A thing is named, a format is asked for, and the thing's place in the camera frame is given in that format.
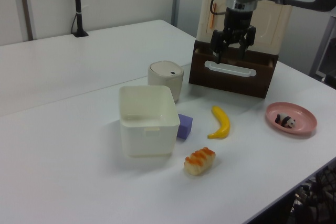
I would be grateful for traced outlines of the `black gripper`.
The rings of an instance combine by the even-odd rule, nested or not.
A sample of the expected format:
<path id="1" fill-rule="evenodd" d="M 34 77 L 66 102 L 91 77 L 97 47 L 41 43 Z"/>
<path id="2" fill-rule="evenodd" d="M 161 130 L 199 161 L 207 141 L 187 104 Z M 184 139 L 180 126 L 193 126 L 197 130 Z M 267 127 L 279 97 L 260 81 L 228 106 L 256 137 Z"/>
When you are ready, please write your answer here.
<path id="1" fill-rule="evenodd" d="M 240 9 L 226 8 L 224 30 L 214 30 L 210 48 L 216 57 L 216 63 L 221 63 L 223 53 L 230 45 L 230 37 L 234 32 L 243 31 L 239 37 L 239 59 L 243 59 L 249 46 L 255 41 L 256 28 L 250 25 L 253 11 L 247 12 Z"/>

